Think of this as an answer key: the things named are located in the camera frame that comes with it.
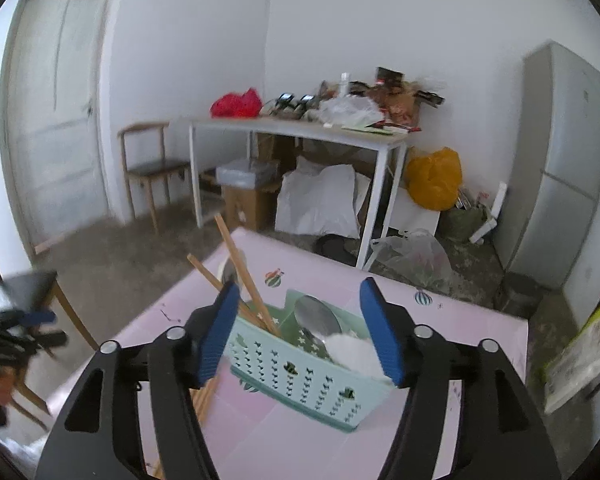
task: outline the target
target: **white table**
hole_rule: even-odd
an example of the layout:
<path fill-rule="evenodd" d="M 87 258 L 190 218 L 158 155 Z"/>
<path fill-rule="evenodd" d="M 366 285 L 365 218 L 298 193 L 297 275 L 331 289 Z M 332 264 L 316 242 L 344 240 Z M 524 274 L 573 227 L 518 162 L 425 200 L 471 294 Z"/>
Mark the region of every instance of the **white table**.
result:
<path fill-rule="evenodd" d="M 245 229 L 235 230 L 232 238 L 244 251 L 249 272 L 267 304 L 283 306 L 287 291 L 293 289 L 362 316 L 360 283 L 372 274 Z M 227 256 L 223 244 L 204 261 L 205 267 L 216 272 Z M 281 279 L 277 284 L 267 283 L 267 275 L 275 271 Z M 430 304 L 421 304 L 416 300 L 416 288 L 380 276 L 374 278 L 387 301 L 403 305 L 414 322 L 433 327 L 447 340 L 468 345 L 477 345 L 484 338 L 496 340 L 524 380 L 526 320 L 433 293 L 429 293 Z M 212 304 L 217 294 L 194 270 L 115 339 L 123 347 L 151 342 L 171 326 L 186 322 L 196 308 Z M 80 372 L 47 399 L 55 416 Z M 230 372 L 225 359 L 218 376 L 203 433 L 222 480 L 375 480 L 394 439 L 407 395 L 406 390 L 393 391 L 356 431 L 343 433 L 262 393 L 246 390 Z M 461 381 L 451 381 L 433 478 L 444 476 L 451 469 L 461 394 Z M 144 460 L 152 466 L 151 472 L 157 465 L 158 452 L 148 387 L 138 394 L 138 401 Z"/>
<path fill-rule="evenodd" d="M 257 119 L 197 119 L 191 118 L 189 127 L 189 156 L 191 161 L 191 176 L 193 179 L 193 200 L 196 210 L 196 222 L 201 228 L 207 220 L 202 215 L 202 203 L 200 200 L 200 183 L 197 175 L 199 175 L 196 164 L 196 128 L 218 128 L 222 130 L 243 130 L 247 132 L 247 157 L 251 156 L 252 137 L 254 132 L 265 134 L 275 134 L 287 137 L 295 137 L 297 139 L 324 140 L 327 142 L 336 142 L 337 144 L 345 144 L 356 148 L 366 148 L 378 152 L 376 156 L 376 170 L 374 171 L 374 179 L 371 187 L 371 198 L 369 209 L 366 214 L 365 229 L 362 234 L 362 242 L 360 243 L 360 252 L 358 253 L 358 261 L 356 268 L 362 269 L 369 252 L 371 243 L 371 233 L 376 223 L 378 216 L 378 206 L 380 203 L 380 195 L 382 192 L 382 183 L 386 175 L 387 162 L 391 150 L 397 150 L 395 159 L 395 175 L 391 195 L 389 197 L 389 205 L 384 224 L 382 225 L 381 237 L 386 236 L 389 229 L 389 222 L 392 212 L 394 211 L 395 197 L 398 192 L 398 184 L 402 176 L 402 168 L 404 159 L 407 153 L 408 135 L 407 134 L 391 134 L 379 135 L 365 132 L 356 132 L 353 130 L 345 130 L 339 126 L 333 128 L 325 128 L 321 124 L 307 123 L 304 121 L 283 121 L 271 118 Z"/>

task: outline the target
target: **red object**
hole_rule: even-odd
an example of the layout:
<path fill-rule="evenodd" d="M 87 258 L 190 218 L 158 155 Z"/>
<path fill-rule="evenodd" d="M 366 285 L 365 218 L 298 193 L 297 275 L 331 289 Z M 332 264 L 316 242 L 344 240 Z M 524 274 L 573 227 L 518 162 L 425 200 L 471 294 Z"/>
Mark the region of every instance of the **red object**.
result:
<path fill-rule="evenodd" d="M 244 94 L 226 94 L 211 105 L 212 117 L 257 117 L 262 101 L 255 88 Z"/>

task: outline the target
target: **mint green basket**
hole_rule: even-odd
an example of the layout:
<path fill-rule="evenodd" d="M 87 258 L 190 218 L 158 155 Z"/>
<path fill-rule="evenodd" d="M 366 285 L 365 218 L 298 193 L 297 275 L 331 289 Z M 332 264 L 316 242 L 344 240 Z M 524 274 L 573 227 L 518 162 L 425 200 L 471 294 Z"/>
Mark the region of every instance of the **mint green basket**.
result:
<path fill-rule="evenodd" d="M 267 305 L 284 340 L 240 317 L 236 319 L 225 349 L 231 372 L 304 415 L 342 431 L 353 431 L 394 387 L 389 381 L 365 377 L 334 364 L 324 347 L 308 340 L 293 315 L 300 296 L 304 294 L 289 290 L 284 309 Z M 362 318 L 325 304 L 338 318 L 344 333 L 369 338 Z"/>

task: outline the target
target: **wooden chair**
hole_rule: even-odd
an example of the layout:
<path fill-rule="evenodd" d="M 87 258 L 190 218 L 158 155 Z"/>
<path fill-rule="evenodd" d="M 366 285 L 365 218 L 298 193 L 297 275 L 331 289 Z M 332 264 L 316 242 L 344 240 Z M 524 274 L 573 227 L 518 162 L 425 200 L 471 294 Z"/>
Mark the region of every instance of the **wooden chair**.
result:
<path fill-rule="evenodd" d="M 189 191 L 193 193 L 193 184 L 191 180 L 191 166 L 188 160 L 180 160 L 177 158 L 166 158 L 164 151 L 164 129 L 169 126 L 169 123 L 165 122 L 153 122 L 153 123 L 136 123 L 131 126 L 127 126 L 119 131 L 118 137 L 120 138 L 120 152 L 122 154 L 122 170 L 125 174 L 125 185 L 126 185 L 126 197 L 129 201 L 129 207 L 131 208 L 131 215 L 136 218 L 136 210 L 134 208 L 134 200 L 131 195 L 131 180 L 137 180 L 141 187 L 144 187 L 146 193 L 146 199 L 149 205 L 149 212 L 151 213 L 151 220 L 154 224 L 155 233 L 158 234 L 158 217 L 155 211 L 154 203 L 154 192 L 152 189 L 152 182 L 154 180 L 162 179 L 164 184 L 164 194 L 167 197 L 167 202 L 171 203 L 171 197 L 169 196 L 169 176 L 172 174 L 180 174 L 186 176 L 186 172 L 189 172 Z M 145 162 L 138 164 L 132 168 L 127 167 L 126 161 L 126 145 L 125 137 L 129 134 L 142 134 L 148 131 L 157 131 L 160 139 L 160 158 L 152 160 L 151 162 Z"/>
<path fill-rule="evenodd" d="M 0 311 L 8 308 L 17 308 L 24 312 L 36 312 L 50 308 L 52 301 L 56 299 L 67 316 L 77 328 L 80 335 L 94 350 L 98 349 L 98 344 L 86 329 L 69 300 L 64 295 L 62 288 L 58 284 L 58 273 L 54 270 L 32 270 L 24 274 L 4 278 L 0 273 Z M 46 402 L 35 394 L 26 384 L 27 369 L 18 370 L 16 378 L 16 390 L 29 402 L 45 413 L 49 413 Z M 13 407 L 39 424 L 43 428 L 45 425 L 34 415 L 25 410 L 21 405 L 13 402 Z"/>

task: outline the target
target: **silver screw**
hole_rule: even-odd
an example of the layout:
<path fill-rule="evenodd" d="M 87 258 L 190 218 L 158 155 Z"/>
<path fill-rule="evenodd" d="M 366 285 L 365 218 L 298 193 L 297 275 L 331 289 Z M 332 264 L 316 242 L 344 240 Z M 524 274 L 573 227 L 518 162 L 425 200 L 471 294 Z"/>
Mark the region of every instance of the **silver screw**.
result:
<path fill-rule="evenodd" d="M 181 326 L 174 326 L 170 328 L 167 332 L 167 339 L 171 339 L 172 341 L 176 341 L 177 339 L 182 339 L 186 334 L 185 330 Z"/>
<path fill-rule="evenodd" d="M 429 339 L 433 335 L 433 329 L 427 325 L 418 325 L 413 333 L 421 339 Z"/>
<path fill-rule="evenodd" d="M 118 343 L 115 341 L 105 341 L 100 345 L 100 351 L 103 354 L 113 354 L 118 349 Z"/>
<path fill-rule="evenodd" d="M 482 342 L 482 348 L 491 354 L 495 354 L 500 349 L 500 345 L 493 339 L 485 339 Z"/>

